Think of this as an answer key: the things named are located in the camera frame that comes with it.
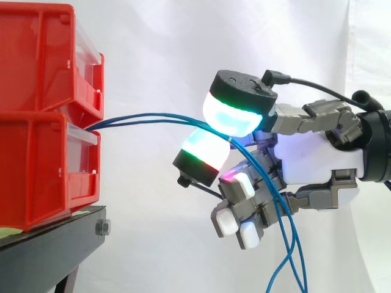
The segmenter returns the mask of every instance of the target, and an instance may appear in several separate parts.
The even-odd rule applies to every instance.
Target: blue wire
[[[182,120],[187,121],[188,123],[187,122],[183,122],[183,121],[176,121],[176,120],[149,120],[149,121],[135,121],[135,122],[129,122],[129,123],[118,123],[118,124],[115,124],[115,125],[109,125],[109,123],[113,123],[113,122],[117,122],[117,121],[121,121],[121,120],[137,118],[137,117],[147,117],[147,116],[151,116],[151,115],[152,116],[163,116],[163,117],[182,119]],[[96,125],[93,125],[90,128],[88,128],[87,130],[91,131],[91,130],[97,130],[97,129],[102,129],[102,128],[119,127],[119,126],[136,125],[136,124],[150,124],[150,123],[175,123],[175,124],[182,124],[182,125],[197,126],[197,127],[200,127],[200,128],[202,128],[202,129],[204,129],[206,131],[212,132],[213,134],[216,134],[217,136],[219,136],[219,137],[221,137],[221,138],[223,138],[225,140],[229,139],[229,136],[227,136],[225,134],[221,134],[220,132],[215,131],[213,128],[210,128],[209,125],[207,125],[205,122],[202,122],[200,120],[196,120],[196,119],[193,119],[193,118],[190,118],[190,117],[182,116],[182,115],[164,114],[164,113],[146,113],[146,114],[137,114],[137,115],[129,115],[129,116],[112,118],[112,119],[109,119],[109,120],[102,121],[102,122],[100,122],[100,123],[98,123]],[[294,225],[293,219],[291,217],[290,210],[289,210],[286,202],[281,197],[279,191],[277,190],[277,188],[275,187],[274,183],[269,178],[269,176],[266,173],[266,171],[263,169],[263,167],[260,165],[260,163],[253,157],[253,155],[250,152],[248,152],[248,150],[245,149],[245,147],[240,145],[238,142],[232,140],[231,143],[244,155],[244,157],[246,157],[246,159],[249,162],[251,162],[251,164],[253,164],[253,166],[259,172],[259,174],[261,174],[261,176],[264,177],[266,185],[268,186],[269,190],[271,192],[273,191],[274,195],[277,196],[277,198],[279,199],[279,201],[280,201],[281,205],[283,206],[283,209],[287,213],[287,216],[288,216],[289,221],[291,223],[291,229],[292,229],[292,236],[293,237],[292,237],[291,247],[288,250],[288,241],[287,241],[287,236],[286,236],[286,233],[285,233],[285,228],[283,227],[283,223],[282,223],[282,220],[281,220],[281,215],[280,215],[280,211],[279,211],[279,207],[278,207],[276,198],[275,198],[275,196],[273,196],[274,206],[276,208],[277,217],[279,219],[279,225],[280,225],[280,228],[281,228],[281,231],[282,231],[282,234],[283,234],[283,238],[284,238],[284,242],[285,242],[285,246],[287,248],[288,254],[284,258],[284,260],[281,262],[281,264],[278,266],[276,271],[273,273],[273,275],[272,275],[272,277],[270,279],[269,285],[268,285],[268,289],[267,289],[266,292],[270,292],[271,286],[272,286],[272,284],[274,282],[274,279],[276,278],[277,274],[280,272],[281,268],[285,265],[285,263],[288,260],[290,260],[290,263],[291,263],[291,266],[292,266],[295,278],[298,281],[298,285],[300,286],[301,291],[302,292],[308,292],[308,289],[307,289],[307,275],[306,275],[306,272],[305,272],[305,265],[304,265],[304,256],[302,254],[302,249],[301,249],[299,237],[298,237],[298,234],[297,234],[297,231],[296,231],[296,227]],[[293,253],[294,245],[295,245],[296,240],[298,242],[298,248],[299,248],[300,258],[301,258],[301,262],[302,262],[302,270],[303,270],[303,279],[304,279],[305,289],[303,289],[303,287],[302,287],[302,284],[301,284],[300,279],[298,277],[298,273],[297,273],[296,267],[295,267],[294,262],[293,262],[293,260],[291,258],[291,255]]]
[[[116,117],[116,118],[108,119],[108,120],[102,121],[100,123],[97,123],[97,124],[91,126],[87,130],[91,131],[91,130],[94,130],[94,129],[106,128],[105,125],[108,125],[110,123],[114,123],[114,122],[117,122],[117,121],[122,121],[122,120],[127,120],[127,119],[132,119],[132,118],[138,118],[138,117],[149,117],[149,116],[160,116],[160,117],[170,117],[170,118],[183,119],[183,120],[186,120],[186,121],[191,121],[191,122],[195,122],[195,123],[204,124],[205,126],[209,127],[209,125],[207,123],[205,123],[203,121],[200,121],[200,120],[196,120],[196,119],[187,117],[187,116],[182,116],[182,115],[177,115],[177,114],[169,114],[169,113],[143,113],[143,114],[127,115],[127,116],[122,116],[122,117]],[[149,123],[160,123],[160,122],[169,122],[169,121],[159,120],[159,122],[158,122],[156,120],[156,122],[153,122],[153,120],[152,120],[152,122],[148,122],[148,123],[146,123],[144,121],[139,121],[139,122],[136,122],[136,123],[134,123],[134,122],[131,122],[131,123],[118,123],[118,124],[116,124],[116,126],[107,126],[107,127],[118,127],[118,126],[126,126],[126,125],[149,124]],[[287,252],[289,252],[289,250],[288,250],[289,249],[288,239],[287,239],[287,235],[285,233],[285,229],[283,227],[283,223],[282,223],[281,217],[279,216],[279,209],[277,207],[277,203],[275,201],[273,201],[273,202],[274,202],[274,207],[276,208],[276,211],[277,211],[277,218],[279,219],[279,225],[280,225],[280,229],[281,229],[282,236],[283,236],[283,239],[284,239],[285,247],[287,249]],[[306,269],[305,269],[304,255],[303,255],[303,252],[302,252],[301,243],[299,241],[299,238],[297,237],[297,232],[293,236],[295,236],[295,238],[297,240],[297,243],[298,243],[298,249],[299,249],[300,260],[301,260],[302,271],[303,271],[304,289],[302,287],[302,283],[300,281],[299,275],[298,275],[297,270],[296,270],[296,266],[295,266],[292,258],[290,258],[289,261],[290,261],[290,264],[291,264],[292,271],[294,273],[294,277],[295,277],[296,281],[298,282],[298,285],[299,285],[301,291],[305,292],[305,293],[308,293],[307,274],[306,274]]]
[[[149,116],[149,115],[155,115],[155,114],[137,114],[137,115],[130,115],[130,116],[125,116],[125,117],[113,118],[113,119],[111,119],[111,120],[102,121],[102,123],[100,123],[100,124],[102,125],[102,127],[97,127],[96,125],[94,125],[94,126],[91,127],[91,128],[94,128],[94,129],[106,128],[106,126],[105,126],[104,124],[106,124],[106,123],[112,123],[112,121],[120,121],[120,120],[124,120],[124,119],[135,118],[135,116],[136,116],[136,117],[145,117],[145,116]],[[163,116],[163,117],[172,117],[172,118],[178,118],[178,117],[180,117],[180,119],[186,119],[186,120],[191,121],[192,123],[193,123],[193,122],[196,122],[196,124],[198,124],[198,122],[199,122],[198,120],[195,120],[195,119],[192,119],[192,118],[189,118],[189,117],[184,117],[184,116],[181,116],[181,115],[175,115],[175,114],[157,114],[157,115],[158,115],[158,116]],[[197,126],[197,125],[194,125],[194,124],[180,123],[180,121],[176,121],[176,120],[152,120],[152,121],[137,121],[137,122],[131,122],[131,123],[119,123],[119,124],[113,125],[113,126],[108,126],[108,125],[107,125],[107,127],[118,127],[118,126],[125,126],[125,125],[148,124],[148,123],[162,123],[162,122]],[[209,131],[209,132],[212,132],[212,133],[214,133],[214,134],[216,134],[216,135],[222,137],[223,139],[227,140],[228,136],[223,135],[223,134],[221,134],[221,133],[215,131],[214,129],[211,129],[206,123],[202,123],[202,124],[203,124],[202,126],[204,126],[204,127],[206,126],[206,127],[209,128],[209,129],[205,129],[204,127],[201,127],[201,126],[199,126],[199,127],[203,128],[204,130],[207,130],[207,131]],[[280,196],[278,190],[276,189],[276,187],[274,186],[274,184],[272,183],[272,181],[269,179],[267,173],[263,170],[262,166],[254,159],[254,157],[252,157],[252,155],[250,154],[250,152],[248,152],[248,151],[247,151],[245,148],[243,148],[241,145],[237,145],[236,147],[237,147],[237,149],[239,149],[239,148],[241,149],[242,154],[243,154],[249,161],[251,161],[251,162],[252,162],[253,164],[255,164],[255,165],[258,165],[258,168],[256,168],[256,169],[258,169],[257,171],[260,172],[260,174],[262,174],[264,178],[266,178],[265,182],[266,182],[266,184],[268,185],[269,189],[274,189],[274,192],[277,192],[276,195],[277,195],[277,197],[279,197],[280,202],[283,203],[283,204],[285,204],[285,202],[284,202],[284,200],[282,199],[282,197]],[[285,234],[285,229],[284,229],[284,227],[283,227],[283,225],[282,225],[281,215],[280,215],[280,212],[279,212],[279,208],[278,208],[278,205],[277,205],[277,203],[276,203],[275,200],[274,200],[274,205],[275,205],[275,208],[276,208],[276,211],[277,211],[277,216],[278,216],[278,218],[279,218],[279,224],[280,224],[280,227],[281,227],[281,229],[282,229],[282,234],[283,234],[283,236],[284,236],[284,241],[285,241],[285,239],[286,239],[287,237],[286,237],[286,234]],[[288,207],[286,206],[286,204],[285,204],[285,207],[283,206],[283,208],[284,208],[285,211],[290,212],[289,209],[288,209]],[[296,240],[296,238],[298,238],[298,235],[297,235],[296,229],[293,229],[292,232],[293,232],[292,234],[293,234],[293,236],[294,236],[293,243],[292,243],[292,244],[293,244],[293,248],[294,248],[294,241]],[[292,247],[291,247],[291,250],[288,252],[288,255],[287,255],[287,256],[289,256],[289,259],[290,259],[290,260],[291,260],[291,254],[292,254],[292,252],[293,252],[293,249],[292,249]],[[304,257],[302,256],[302,252],[301,252],[301,261],[303,261],[303,260],[304,260]],[[272,278],[271,278],[271,281],[269,282],[269,286],[268,286],[268,291],[267,291],[267,292],[269,292],[269,290],[271,289],[271,285],[272,285],[272,283],[273,283],[275,277],[277,276],[278,272],[281,270],[281,268],[283,267],[283,265],[285,265],[286,261],[287,261],[287,260],[286,260],[286,258],[285,258],[284,261],[281,263],[281,265],[277,268],[277,270],[276,270],[275,273],[273,274],[273,276],[272,276]],[[291,262],[291,266],[292,266],[293,272],[294,272],[294,274],[295,274],[295,277],[296,277],[296,279],[297,279],[297,281],[298,281],[298,284],[299,284],[299,286],[301,287],[301,291],[303,292],[302,284],[301,284],[301,282],[299,281],[298,274],[297,274],[296,268],[295,268],[295,266],[294,266],[294,263],[292,264],[292,262]]]

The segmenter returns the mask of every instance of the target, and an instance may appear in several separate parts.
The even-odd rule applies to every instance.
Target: robotic hand
[[[339,99],[322,99],[302,108],[276,104],[272,87],[289,83],[311,86]],[[366,112],[354,114],[349,104]],[[252,154],[278,190],[307,184],[296,193],[282,193],[292,214],[347,204],[359,193],[356,178],[376,182],[391,178],[391,111],[365,91],[347,99],[275,71],[267,70],[259,79],[223,70],[212,83],[203,112],[214,129],[234,136],[245,147],[257,146]],[[178,183],[210,186],[221,165],[212,166],[186,150],[174,161],[181,173]],[[219,177],[218,186],[222,202],[211,213],[217,235],[236,234],[242,249],[256,247],[263,230],[278,222],[264,178],[242,161]],[[285,215],[280,203],[278,207]]]

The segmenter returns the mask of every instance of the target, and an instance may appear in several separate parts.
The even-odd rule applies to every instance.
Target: red plastic storage bin
[[[60,112],[80,128],[97,123],[103,64],[72,6],[0,2],[0,112]]]
[[[100,136],[60,113],[0,113],[0,227],[28,231],[99,200]]]

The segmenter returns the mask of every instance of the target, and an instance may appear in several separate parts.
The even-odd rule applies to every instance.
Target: white backdrop
[[[106,118],[154,111],[202,118],[218,69],[261,76],[269,68],[345,90],[348,0],[68,2],[106,58]],[[325,98],[295,85],[277,91],[280,103],[296,106]],[[102,130],[99,204],[108,206],[112,233],[80,266],[76,293],[266,289],[286,254],[279,227],[268,228],[251,251],[241,251],[235,237],[217,238],[210,212],[218,200],[176,184],[172,161],[191,131],[167,125]],[[240,159],[232,153],[226,167]],[[376,196],[375,188],[384,191],[367,186],[353,205],[361,227],[365,200]],[[364,262],[350,208],[301,211],[294,219],[310,292],[374,292],[376,268],[368,274],[365,267],[374,246],[365,243],[384,241],[381,233],[359,230],[361,247],[369,247]],[[289,266],[273,292],[298,292]]]

